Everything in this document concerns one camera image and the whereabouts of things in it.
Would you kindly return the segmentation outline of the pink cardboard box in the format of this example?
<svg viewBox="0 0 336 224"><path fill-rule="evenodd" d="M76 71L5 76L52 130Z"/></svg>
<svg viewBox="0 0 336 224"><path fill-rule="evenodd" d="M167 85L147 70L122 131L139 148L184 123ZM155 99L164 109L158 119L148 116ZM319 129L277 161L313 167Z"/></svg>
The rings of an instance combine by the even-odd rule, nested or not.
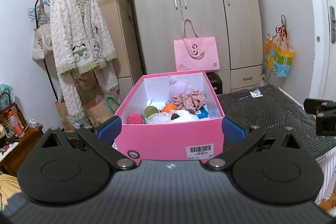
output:
<svg viewBox="0 0 336 224"><path fill-rule="evenodd" d="M207 75L202 70L173 72L177 80L205 94L209 117L195 122L128 124L130 114L142 114L150 102L162 109L169 98L170 73L144 75L134 85L116 116L122 122L121 132L114 140L119 152L141 160L206 161L223 151L224 112Z"/></svg>

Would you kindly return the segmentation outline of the red heart plush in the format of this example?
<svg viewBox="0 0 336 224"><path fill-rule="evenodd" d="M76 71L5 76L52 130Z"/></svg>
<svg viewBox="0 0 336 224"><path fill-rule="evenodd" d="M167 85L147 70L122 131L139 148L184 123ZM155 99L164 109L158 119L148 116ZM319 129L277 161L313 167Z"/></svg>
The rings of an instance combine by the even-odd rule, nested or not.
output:
<svg viewBox="0 0 336 224"><path fill-rule="evenodd" d="M126 121L127 124L145 124L145 118L140 113L131 113Z"/></svg>

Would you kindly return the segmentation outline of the blue tissue pack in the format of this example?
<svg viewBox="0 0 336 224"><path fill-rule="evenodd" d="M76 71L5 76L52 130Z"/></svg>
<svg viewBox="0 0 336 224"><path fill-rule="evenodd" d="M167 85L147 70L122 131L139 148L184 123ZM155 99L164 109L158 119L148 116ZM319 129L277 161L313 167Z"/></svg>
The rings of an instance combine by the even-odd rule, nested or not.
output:
<svg viewBox="0 0 336 224"><path fill-rule="evenodd" d="M199 119L206 119L209 118L209 112L207 111L207 109L202 106L199 110L196 111L195 115L199 118Z"/></svg>

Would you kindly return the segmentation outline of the green makeup sponge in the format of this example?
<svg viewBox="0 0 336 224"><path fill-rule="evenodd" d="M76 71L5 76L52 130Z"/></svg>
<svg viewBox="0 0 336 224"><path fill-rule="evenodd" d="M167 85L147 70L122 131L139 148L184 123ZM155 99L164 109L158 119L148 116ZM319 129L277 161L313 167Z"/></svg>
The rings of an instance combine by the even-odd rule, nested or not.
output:
<svg viewBox="0 0 336 224"><path fill-rule="evenodd" d="M160 111L155 106L151 106L151 105L146 106L143 111L143 114L144 116L146 116L146 118L150 117L153 114L158 114L158 113L160 113Z"/></svg>

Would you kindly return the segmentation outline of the pink floral scrunchie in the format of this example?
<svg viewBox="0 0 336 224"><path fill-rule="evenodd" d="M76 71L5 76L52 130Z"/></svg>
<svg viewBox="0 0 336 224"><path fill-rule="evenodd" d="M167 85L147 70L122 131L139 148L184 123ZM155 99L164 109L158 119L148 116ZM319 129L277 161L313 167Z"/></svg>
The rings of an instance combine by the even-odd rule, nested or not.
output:
<svg viewBox="0 0 336 224"><path fill-rule="evenodd" d="M198 111L205 104L205 94L201 90L192 90L189 94L179 94L173 97L173 104L178 110Z"/></svg>

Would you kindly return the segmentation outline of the white plush cat toy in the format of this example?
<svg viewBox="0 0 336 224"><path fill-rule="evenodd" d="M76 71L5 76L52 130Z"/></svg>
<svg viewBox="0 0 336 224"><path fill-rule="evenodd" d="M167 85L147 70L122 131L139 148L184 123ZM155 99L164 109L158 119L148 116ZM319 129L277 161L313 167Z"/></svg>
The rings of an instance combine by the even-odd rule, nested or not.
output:
<svg viewBox="0 0 336 224"><path fill-rule="evenodd" d="M199 118L195 114L191 114L187 110L174 110L169 113L171 123L186 123L186 122L195 122Z"/></svg>

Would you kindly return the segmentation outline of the orange makeup sponge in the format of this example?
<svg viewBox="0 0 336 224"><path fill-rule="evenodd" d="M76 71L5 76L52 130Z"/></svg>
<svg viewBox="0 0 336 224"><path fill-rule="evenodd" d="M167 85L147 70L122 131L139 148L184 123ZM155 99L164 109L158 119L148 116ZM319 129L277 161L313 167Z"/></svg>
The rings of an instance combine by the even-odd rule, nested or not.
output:
<svg viewBox="0 0 336 224"><path fill-rule="evenodd" d="M169 112L175 111L175 110L178 110L178 107L173 103L169 103L169 104L167 104L163 107L161 112L169 113Z"/></svg>

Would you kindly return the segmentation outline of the purple plush toy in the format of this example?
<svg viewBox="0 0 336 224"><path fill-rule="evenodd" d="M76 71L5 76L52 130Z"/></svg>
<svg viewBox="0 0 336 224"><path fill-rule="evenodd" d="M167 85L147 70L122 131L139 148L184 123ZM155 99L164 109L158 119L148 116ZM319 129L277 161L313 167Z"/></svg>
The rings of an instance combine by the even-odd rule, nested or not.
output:
<svg viewBox="0 0 336 224"><path fill-rule="evenodd" d="M192 86L188 86L184 82L177 80L175 76L169 76L169 84L168 99L165 104L172 103L175 96L189 95L194 90Z"/></svg>

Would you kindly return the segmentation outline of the black mesh table mat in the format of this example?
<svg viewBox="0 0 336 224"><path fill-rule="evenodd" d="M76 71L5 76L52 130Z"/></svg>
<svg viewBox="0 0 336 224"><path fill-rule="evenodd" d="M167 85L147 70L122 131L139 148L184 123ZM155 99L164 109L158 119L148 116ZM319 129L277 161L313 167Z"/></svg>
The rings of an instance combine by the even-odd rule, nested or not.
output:
<svg viewBox="0 0 336 224"><path fill-rule="evenodd" d="M282 90L272 84L260 87L262 96L253 98L248 89L218 95L218 100L228 118L249 127L252 125L266 129L266 135L274 137L286 126L299 133L301 139L315 157L327 153L335 147L332 136L316 135L315 117Z"/></svg>

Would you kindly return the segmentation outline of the wooden side table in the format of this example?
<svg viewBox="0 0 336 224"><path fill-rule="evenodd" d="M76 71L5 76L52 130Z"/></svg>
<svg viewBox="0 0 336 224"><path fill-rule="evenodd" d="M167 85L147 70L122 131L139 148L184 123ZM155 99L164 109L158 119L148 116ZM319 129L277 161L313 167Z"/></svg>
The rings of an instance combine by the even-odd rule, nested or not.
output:
<svg viewBox="0 0 336 224"><path fill-rule="evenodd" d="M17 177L17 172L25 158L43 136L43 126L29 127L25 135L1 156L1 172Z"/></svg>

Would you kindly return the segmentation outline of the orange drink bottle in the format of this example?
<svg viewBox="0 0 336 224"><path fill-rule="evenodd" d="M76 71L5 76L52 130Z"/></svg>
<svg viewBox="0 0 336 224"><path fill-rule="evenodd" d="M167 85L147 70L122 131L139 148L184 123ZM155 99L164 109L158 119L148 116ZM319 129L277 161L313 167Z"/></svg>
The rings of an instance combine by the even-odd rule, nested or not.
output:
<svg viewBox="0 0 336 224"><path fill-rule="evenodd" d="M13 128L13 131L18 138L22 138L25 134L24 129L19 121L19 119L14 115L13 111L9 112L10 122Z"/></svg>

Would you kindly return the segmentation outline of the colourful paper gift bag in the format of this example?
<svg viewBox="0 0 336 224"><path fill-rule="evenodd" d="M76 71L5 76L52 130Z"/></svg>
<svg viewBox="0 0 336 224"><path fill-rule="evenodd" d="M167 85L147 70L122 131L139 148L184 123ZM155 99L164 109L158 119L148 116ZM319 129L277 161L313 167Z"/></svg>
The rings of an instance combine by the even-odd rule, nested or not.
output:
<svg viewBox="0 0 336 224"><path fill-rule="evenodd" d="M265 40L265 62L275 77L288 77L295 51L288 40L286 17L281 15L281 24L275 27L275 34Z"/></svg>

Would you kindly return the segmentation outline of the brown paper bag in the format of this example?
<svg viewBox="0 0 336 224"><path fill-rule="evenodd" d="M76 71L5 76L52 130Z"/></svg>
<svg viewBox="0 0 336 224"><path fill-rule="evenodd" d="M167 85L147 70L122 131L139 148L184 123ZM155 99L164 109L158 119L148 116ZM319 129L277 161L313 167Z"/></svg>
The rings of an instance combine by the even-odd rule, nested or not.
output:
<svg viewBox="0 0 336 224"><path fill-rule="evenodd" d="M87 103L85 110L94 127L98 127L114 116L108 109L105 98L102 98L100 95L97 95L95 99Z"/></svg>

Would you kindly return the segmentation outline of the teal shopping bag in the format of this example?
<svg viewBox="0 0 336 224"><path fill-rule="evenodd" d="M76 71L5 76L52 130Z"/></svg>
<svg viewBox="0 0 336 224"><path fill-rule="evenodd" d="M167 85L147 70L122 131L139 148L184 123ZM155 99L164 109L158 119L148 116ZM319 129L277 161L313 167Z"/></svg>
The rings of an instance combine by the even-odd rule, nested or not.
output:
<svg viewBox="0 0 336 224"><path fill-rule="evenodd" d="M116 113L116 110L120 107L120 102L116 100L114 97L107 96L105 98L105 103L110 110L110 112L114 115Z"/></svg>

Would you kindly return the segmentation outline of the black suitcase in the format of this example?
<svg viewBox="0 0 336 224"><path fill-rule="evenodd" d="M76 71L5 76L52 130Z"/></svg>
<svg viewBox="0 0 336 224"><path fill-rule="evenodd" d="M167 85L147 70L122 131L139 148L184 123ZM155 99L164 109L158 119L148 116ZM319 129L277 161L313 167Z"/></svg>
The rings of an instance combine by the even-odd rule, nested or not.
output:
<svg viewBox="0 0 336 224"><path fill-rule="evenodd" d="M215 91L215 94L216 95L223 94L223 82L220 76L214 72L206 73L206 75L210 81L211 86L213 87Z"/></svg>

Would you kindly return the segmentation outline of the beige canvas tote bag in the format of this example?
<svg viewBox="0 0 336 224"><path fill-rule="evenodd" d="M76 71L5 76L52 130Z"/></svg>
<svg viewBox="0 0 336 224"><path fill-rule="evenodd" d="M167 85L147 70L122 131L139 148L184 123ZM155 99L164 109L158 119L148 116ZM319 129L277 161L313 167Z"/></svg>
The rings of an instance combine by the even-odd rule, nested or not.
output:
<svg viewBox="0 0 336 224"><path fill-rule="evenodd" d="M32 59L34 61L42 61L53 55L50 15L45 12L45 1L39 0L40 4L36 20L38 26L35 30Z"/></svg>

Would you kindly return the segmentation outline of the cream knitted pyjama top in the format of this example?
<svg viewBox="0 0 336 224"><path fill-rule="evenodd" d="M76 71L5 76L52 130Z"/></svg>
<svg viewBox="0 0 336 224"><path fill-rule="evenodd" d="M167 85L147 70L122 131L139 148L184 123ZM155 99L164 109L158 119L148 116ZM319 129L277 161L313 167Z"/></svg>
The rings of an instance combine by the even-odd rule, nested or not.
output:
<svg viewBox="0 0 336 224"><path fill-rule="evenodd" d="M116 48L96 0L51 0L51 40L59 75L103 69Z"/></svg>

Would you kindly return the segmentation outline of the pink tote bag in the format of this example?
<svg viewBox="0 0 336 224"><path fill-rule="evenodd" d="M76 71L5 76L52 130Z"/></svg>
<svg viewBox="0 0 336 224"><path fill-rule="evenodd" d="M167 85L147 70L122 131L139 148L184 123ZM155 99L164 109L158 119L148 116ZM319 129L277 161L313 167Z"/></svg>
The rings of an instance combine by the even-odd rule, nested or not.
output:
<svg viewBox="0 0 336 224"><path fill-rule="evenodd" d="M191 25L194 32L193 38L187 38L186 36L186 23ZM203 70L214 72L220 69L215 37L199 36L192 21L187 18L182 23L182 38L174 40L173 46L177 71Z"/></svg>

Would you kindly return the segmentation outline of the white door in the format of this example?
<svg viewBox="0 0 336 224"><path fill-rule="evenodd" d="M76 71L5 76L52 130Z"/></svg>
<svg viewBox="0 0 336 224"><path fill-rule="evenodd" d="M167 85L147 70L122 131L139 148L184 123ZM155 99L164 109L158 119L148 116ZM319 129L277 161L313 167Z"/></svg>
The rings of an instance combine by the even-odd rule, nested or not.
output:
<svg viewBox="0 0 336 224"><path fill-rule="evenodd" d="M323 61L322 97L335 100L335 44L330 41L329 6L334 6L335 0L322 0L325 57Z"/></svg>

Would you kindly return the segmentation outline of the beige wardrobe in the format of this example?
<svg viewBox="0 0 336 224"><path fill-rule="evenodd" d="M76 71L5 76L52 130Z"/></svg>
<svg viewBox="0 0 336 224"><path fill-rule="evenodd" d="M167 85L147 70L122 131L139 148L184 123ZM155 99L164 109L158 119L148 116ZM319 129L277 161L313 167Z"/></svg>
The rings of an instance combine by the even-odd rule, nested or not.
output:
<svg viewBox="0 0 336 224"><path fill-rule="evenodd" d="M263 42L258 0L134 0L145 70L175 71L173 42L213 36L225 93L257 85Z"/></svg>

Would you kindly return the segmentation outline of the black clothes rack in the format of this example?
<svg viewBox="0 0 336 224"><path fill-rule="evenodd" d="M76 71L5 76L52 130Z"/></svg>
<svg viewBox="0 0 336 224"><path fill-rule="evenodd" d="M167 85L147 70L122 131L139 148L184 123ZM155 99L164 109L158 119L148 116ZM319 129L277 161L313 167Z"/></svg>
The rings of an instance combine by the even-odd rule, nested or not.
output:
<svg viewBox="0 0 336 224"><path fill-rule="evenodd" d="M34 12L50 30L59 77L108 71L120 100L142 77L133 0L37 0Z"/></svg>

